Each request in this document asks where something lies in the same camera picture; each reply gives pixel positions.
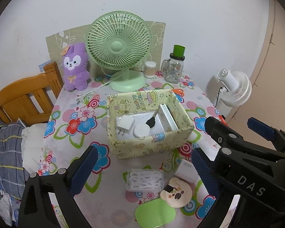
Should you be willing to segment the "white standing fan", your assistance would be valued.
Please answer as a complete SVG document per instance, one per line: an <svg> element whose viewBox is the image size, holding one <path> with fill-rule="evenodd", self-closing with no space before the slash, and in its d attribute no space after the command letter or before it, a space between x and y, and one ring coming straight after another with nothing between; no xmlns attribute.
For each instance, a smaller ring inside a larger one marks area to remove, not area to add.
<svg viewBox="0 0 285 228"><path fill-rule="evenodd" d="M244 72L224 68L217 74L217 77L225 88L221 100L227 107L239 107L249 99L252 84Z"/></svg>

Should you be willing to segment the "cotton swab container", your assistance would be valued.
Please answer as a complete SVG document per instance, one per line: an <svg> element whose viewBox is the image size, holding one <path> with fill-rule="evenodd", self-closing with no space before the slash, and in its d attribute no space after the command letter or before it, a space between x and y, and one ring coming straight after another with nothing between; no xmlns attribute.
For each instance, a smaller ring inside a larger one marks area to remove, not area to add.
<svg viewBox="0 0 285 228"><path fill-rule="evenodd" d="M153 61L146 61L144 68L144 76L146 78L152 78L155 76L156 72L156 63Z"/></svg>

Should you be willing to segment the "floral tablecloth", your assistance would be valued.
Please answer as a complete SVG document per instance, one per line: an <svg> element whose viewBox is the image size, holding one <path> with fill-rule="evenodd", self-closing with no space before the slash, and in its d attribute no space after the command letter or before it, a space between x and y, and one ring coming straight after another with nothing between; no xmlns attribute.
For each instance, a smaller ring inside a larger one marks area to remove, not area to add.
<svg viewBox="0 0 285 228"><path fill-rule="evenodd" d="M188 76L177 84L164 80L162 72L146 79L139 91L183 89L176 95L193 124L193 132L179 148L132 159L118 159L109 147L107 98L114 94L104 77L95 78L85 90L86 97L76 99L75 92L62 90L53 107L43 140L43 159L39 163L41 176L54 174L79 158L88 146L98 150L98 160L75 200L93 227L138 227L135 210L141 204L159 197L155 192L130 192L126 189L127 172L132 168L160 169L171 178L180 162L190 161L192 151L200 147L214 158L219 149L205 133L204 123L213 116L223 116L203 91Z"/></svg>

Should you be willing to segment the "white slim box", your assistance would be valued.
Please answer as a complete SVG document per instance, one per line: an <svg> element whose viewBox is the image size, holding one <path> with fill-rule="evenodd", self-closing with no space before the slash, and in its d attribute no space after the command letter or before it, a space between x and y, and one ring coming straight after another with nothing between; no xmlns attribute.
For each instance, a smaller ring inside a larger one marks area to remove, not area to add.
<svg viewBox="0 0 285 228"><path fill-rule="evenodd" d="M178 130L178 126L166 104L159 105L158 116L165 132Z"/></svg>

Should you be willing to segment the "white charger in box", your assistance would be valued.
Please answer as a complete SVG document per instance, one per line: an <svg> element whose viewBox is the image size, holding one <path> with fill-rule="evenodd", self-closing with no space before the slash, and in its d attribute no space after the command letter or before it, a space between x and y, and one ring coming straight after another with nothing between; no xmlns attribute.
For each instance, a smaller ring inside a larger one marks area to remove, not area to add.
<svg viewBox="0 0 285 228"><path fill-rule="evenodd" d="M132 126L134 125L134 121L135 119L132 116L127 116L127 115L122 116L122 118L118 120L116 126L118 135L124 135L125 133L129 134Z"/></svg>

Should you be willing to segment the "green desk fan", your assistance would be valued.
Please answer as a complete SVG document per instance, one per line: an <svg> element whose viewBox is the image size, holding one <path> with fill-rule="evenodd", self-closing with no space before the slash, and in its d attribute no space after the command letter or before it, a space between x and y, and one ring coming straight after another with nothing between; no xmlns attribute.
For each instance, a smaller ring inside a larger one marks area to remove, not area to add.
<svg viewBox="0 0 285 228"><path fill-rule="evenodd" d="M133 92L145 85L145 77L132 70L149 54L152 33L139 16L112 11L97 18L86 35L86 51L103 70L115 70L109 87L118 92Z"/></svg>

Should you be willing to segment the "white round container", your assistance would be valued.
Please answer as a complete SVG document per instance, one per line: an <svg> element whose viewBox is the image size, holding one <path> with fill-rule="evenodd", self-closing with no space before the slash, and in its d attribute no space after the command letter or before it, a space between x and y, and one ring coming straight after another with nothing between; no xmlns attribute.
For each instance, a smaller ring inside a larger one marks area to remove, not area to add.
<svg viewBox="0 0 285 228"><path fill-rule="evenodd" d="M133 129L133 135L136 138L142 138L149 136L150 134L150 127L147 124L144 123L138 123L135 125Z"/></svg>

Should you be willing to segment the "purple plush bunny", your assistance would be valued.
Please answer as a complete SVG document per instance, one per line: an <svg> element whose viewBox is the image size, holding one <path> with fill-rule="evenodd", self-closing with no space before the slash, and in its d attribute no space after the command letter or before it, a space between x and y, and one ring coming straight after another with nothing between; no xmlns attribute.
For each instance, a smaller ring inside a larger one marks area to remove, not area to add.
<svg viewBox="0 0 285 228"><path fill-rule="evenodd" d="M90 73L87 70L88 54L85 43L75 43L63 48L63 81L67 91L83 91L88 86Z"/></svg>

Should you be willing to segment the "black key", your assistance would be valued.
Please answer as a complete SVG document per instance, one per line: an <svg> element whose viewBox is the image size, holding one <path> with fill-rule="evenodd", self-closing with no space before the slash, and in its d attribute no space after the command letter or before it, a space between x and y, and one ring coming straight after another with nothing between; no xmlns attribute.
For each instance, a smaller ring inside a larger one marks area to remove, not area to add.
<svg viewBox="0 0 285 228"><path fill-rule="evenodd" d="M155 123L156 123L156 122L155 122L155 117L156 117L156 115L157 115L157 113L158 113L158 110L159 110L159 109L157 109L157 110L153 113L153 115L151 116L151 118L147 120L146 125L148 125L149 128L153 128L153 127L155 126Z"/></svg>

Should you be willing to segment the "white pillow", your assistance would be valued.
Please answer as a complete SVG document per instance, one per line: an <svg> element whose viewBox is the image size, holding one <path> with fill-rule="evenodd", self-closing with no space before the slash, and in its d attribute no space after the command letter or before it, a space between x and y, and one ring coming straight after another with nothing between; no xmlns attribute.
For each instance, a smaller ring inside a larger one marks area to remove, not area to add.
<svg viewBox="0 0 285 228"><path fill-rule="evenodd" d="M21 132L22 166L29 173L38 172L40 161L43 159L43 140L46 130L45 123L37 123L24 128Z"/></svg>

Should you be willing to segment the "round hedgehog tin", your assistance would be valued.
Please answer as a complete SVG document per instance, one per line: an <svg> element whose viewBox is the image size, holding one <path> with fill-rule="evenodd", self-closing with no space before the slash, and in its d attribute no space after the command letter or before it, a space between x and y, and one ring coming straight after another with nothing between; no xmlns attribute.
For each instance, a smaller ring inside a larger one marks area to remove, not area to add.
<svg viewBox="0 0 285 228"><path fill-rule="evenodd" d="M160 198L171 207L181 208L190 203L192 188L187 182L173 177L160 192Z"/></svg>

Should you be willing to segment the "grey plaid bedding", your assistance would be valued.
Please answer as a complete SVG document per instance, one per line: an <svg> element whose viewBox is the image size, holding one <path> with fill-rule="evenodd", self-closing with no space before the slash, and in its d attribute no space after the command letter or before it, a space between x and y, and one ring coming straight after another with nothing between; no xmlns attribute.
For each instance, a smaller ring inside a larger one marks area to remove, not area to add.
<svg viewBox="0 0 285 228"><path fill-rule="evenodd" d="M29 172L23 167L22 131L20 122L5 124L0 121L0 186L11 197L22 199Z"/></svg>

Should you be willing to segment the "clear floss pick box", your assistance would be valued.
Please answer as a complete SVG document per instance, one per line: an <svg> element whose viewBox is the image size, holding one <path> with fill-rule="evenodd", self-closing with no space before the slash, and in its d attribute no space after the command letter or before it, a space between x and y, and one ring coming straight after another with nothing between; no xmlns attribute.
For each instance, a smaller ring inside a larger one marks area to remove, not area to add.
<svg viewBox="0 0 285 228"><path fill-rule="evenodd" d="M161 192L164 173L160 169L131 169L127 173L127 190L130 192Z"/></svg>

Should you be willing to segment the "cartoon wall panel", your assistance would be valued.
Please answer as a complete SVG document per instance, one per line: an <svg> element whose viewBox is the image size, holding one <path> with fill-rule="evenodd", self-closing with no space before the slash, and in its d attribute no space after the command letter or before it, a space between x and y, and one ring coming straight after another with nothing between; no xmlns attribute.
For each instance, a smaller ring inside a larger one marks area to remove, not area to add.
<svg viewBox="0 0 285 228"><path fill-rule="evenodd" d="M146 56L144 61L155 62L156 70L160 70L166 23L147 21L147 24L150 27L152 33L152 45L150 48L150 52ZM87 24L79 27L74 27L68 30L60 31L46 38L50 60L55 61L59 65L59 71L61 74L64 73L63 67L61 66L61 64L63 63L63 55L61 55L63 49L68 45L81 43L81 42L85 43L86 35L89 29L90 29L90 24ZM98 77L104 74L112 75L115 73L114 70L101 68L92 59L89 59L87 69L91 77Z"/></svg>

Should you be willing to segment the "wooden bed headboard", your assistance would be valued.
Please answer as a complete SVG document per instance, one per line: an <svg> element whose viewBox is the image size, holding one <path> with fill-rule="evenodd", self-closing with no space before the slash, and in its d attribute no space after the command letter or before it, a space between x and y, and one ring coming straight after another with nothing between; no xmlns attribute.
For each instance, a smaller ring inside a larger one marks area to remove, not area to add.
<svg viewBox="0 0 285 228"><path fill-rule="evenodd" d="M18 119L27 125L47 122L54 107L46 89L57 98L63 80L56 62L44 66L44 72L15 81L0 91L0 121L6 124Z"/></svg>

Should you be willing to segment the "glass mason jar mug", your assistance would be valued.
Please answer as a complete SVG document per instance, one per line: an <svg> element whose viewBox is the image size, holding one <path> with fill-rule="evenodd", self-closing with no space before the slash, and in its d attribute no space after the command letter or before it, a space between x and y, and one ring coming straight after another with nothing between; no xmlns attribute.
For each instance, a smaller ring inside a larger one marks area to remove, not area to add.
<svg viewBox="0 0 285 228"><path fill-rule="evenodd" d="M161 64L161 71L166 82L177 84L180 82L185 57L176 57L173 53L169 59L165 59Z"/></svg>

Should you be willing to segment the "orange handled scissors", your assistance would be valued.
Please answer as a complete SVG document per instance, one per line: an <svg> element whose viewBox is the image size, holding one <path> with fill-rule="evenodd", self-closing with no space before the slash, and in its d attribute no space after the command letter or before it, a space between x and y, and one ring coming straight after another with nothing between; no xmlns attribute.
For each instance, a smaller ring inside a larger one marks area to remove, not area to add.
<svg viewBox="0 0 285 228"><path fill-rule="evenodd" d="M184 96L184 90L183 89L173 89L172 91L180 97Z"/></svg>

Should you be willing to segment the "green plastic cup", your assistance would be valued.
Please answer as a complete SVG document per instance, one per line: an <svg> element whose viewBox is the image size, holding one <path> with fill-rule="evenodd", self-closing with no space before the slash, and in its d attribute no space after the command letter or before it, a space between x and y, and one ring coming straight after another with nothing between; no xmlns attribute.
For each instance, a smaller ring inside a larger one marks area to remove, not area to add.
<svg viewBox="0 0 285 228"><path fill-rule="evenodd" d="M185 52L185 47L182 45L174 45L173 47L173 56L178 58L183 58Z"/></svg>

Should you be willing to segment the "cartoon patterned storage box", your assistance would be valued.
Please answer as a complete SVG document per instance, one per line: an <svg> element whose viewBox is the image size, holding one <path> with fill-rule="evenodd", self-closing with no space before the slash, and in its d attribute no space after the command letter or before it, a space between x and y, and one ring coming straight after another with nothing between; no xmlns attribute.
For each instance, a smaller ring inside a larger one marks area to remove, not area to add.
<svg viewBox="0 0 285 228"><path fill-rule="evenodd" d="M171 89L108 96L108 141L118 159L181 147L192 132L192 121Z"/></svg>

